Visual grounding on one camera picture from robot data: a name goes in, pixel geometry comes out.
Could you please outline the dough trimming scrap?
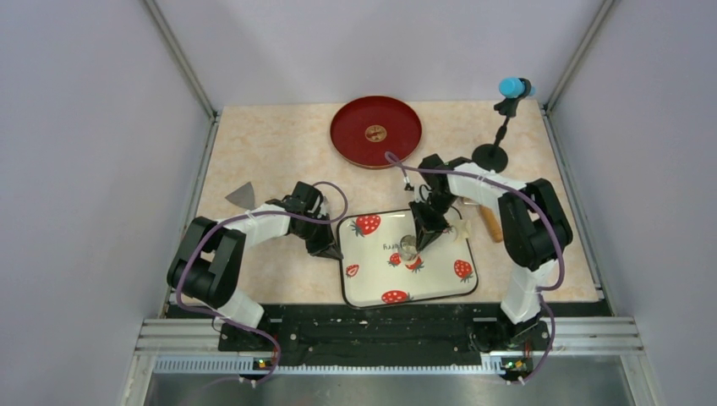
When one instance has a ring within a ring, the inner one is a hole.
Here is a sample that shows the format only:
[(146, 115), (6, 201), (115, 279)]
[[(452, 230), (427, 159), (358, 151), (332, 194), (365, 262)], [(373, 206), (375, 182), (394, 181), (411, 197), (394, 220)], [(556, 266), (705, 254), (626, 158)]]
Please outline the dough trimming scrap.
[(459, 218), (451, 224), (452, 233), (454, 234), (454, 240), (463, 241), (470, 238), (471, 225), (470, 221)]

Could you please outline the white dough lump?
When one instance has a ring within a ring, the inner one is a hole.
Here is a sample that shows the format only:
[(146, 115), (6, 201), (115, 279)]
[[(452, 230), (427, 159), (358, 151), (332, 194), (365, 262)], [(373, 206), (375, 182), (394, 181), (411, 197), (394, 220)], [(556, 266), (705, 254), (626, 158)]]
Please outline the white dough lump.
[(412, 266), (414, 263), (420, 260), (419, 254), (415, 255), (399, 255), (402, 264), (406, 267)]

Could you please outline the strawberry print rectangular tray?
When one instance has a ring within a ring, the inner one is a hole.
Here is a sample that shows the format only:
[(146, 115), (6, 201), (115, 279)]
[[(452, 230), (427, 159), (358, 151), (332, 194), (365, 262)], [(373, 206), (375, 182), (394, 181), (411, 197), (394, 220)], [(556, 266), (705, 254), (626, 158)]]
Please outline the strawberry print rectangular tray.
[(357, 309), (460, 297), (479, 285), (470, 243), (456, 229), (460, 212), (446, 214), (449, 228), (416, 254), (409, 209), (350, 216), (339, 222), (337, 241), (342, 297)]

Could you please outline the wooden dough roller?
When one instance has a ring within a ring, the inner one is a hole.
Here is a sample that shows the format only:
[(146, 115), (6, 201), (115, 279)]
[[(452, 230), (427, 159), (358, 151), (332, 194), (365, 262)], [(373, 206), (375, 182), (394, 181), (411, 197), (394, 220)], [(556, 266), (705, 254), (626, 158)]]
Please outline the wooden dough roller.
[(478, 210), (492, 241), (495, 243), (502, 242), (504, 237), (498, 217), (488, 206), (479, 205)]

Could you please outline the metal dough scraper wooden handle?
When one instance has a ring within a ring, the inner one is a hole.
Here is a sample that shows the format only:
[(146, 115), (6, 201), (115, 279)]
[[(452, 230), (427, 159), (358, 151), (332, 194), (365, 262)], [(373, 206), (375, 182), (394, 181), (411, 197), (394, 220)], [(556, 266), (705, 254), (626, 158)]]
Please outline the metal dough scraper wooden handle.
[(225, 200), (232, 205), (245, 210), (254, 210), (256, 207), (255, 190), (251, 182), (247, 182), (225, 196)]

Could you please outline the red round lacquer plate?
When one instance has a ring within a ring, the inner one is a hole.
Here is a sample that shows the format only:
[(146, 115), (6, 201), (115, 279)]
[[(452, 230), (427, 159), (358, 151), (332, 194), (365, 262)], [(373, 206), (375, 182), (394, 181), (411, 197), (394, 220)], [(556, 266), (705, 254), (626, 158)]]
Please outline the red round lacquer plate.
[(338, 154), (355, 166), (390, 166), (385, 154), (404, 161), (423, 135), (419, 115), (405, 102), (389, 96), (364, 96), (341, 107), (331, 120), (329, 135)]

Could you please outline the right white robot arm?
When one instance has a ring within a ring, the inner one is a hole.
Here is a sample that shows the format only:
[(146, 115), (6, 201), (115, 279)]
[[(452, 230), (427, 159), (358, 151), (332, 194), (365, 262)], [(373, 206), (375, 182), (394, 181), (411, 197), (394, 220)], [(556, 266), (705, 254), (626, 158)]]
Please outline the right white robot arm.
[(541, 294), (565, 277), (564, 249), (573, 234), (552, 183), (521, 182), (483, 169), (464, 157), (449, 162), (427, 156), (418, 167), (424, 184), (410, 202), (416, 249), (422, 251), (448, 229), (445, 214), (459, 198), (485, 206), (499, 218), (503, 245), (514, 264), (495, 326), (498, 342), (519, 348), (541, 311)]

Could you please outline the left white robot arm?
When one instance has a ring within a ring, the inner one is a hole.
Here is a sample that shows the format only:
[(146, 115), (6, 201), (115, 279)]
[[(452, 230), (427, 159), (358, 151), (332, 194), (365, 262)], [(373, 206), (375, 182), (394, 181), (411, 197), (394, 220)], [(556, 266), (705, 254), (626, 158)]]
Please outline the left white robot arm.
[(293, 192), (222, 221), (196, 217), (184, 233), (167, 271), (167, 284), (207, 306), (208, 314), (241, 325), (239, 339), (264, 348), (271, 327), (265, 311), (238, 286), (244, 251), (287, 235), (302, 239), (309, 255), (339, 261), (326, 197), (316, 185), (296, 183)]

